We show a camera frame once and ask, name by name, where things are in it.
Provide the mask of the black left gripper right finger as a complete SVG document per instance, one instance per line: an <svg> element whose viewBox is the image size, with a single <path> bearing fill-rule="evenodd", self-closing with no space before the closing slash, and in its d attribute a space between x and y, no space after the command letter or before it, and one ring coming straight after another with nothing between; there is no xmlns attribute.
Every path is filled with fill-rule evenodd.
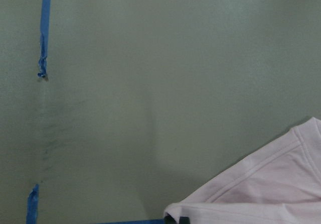
<svg viewBox="0 0 321 224"><path fill-rule="evenodd" d="M187 216L180 216L179 224L190 224L190 219Z"/></svg>

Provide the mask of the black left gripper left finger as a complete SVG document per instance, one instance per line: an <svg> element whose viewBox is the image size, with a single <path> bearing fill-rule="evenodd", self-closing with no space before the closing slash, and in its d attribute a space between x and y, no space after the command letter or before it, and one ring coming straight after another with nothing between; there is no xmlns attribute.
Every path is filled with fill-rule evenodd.
<svg viewBox="0 0 321 224"><path fill-rule="evenodd" d="M176 224L176 221L170 215L164 217L164 224Z"/></svg>

